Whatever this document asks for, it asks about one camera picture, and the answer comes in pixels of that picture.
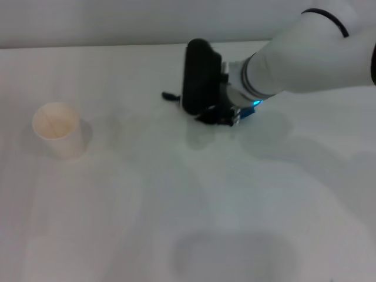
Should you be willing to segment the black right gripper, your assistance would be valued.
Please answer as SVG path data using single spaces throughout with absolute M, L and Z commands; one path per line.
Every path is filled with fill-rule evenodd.
M 195 118 L 196 121 L 205 125 L 234 125 L 234 109 L 227 106 L 212 106 L 202 111 Z

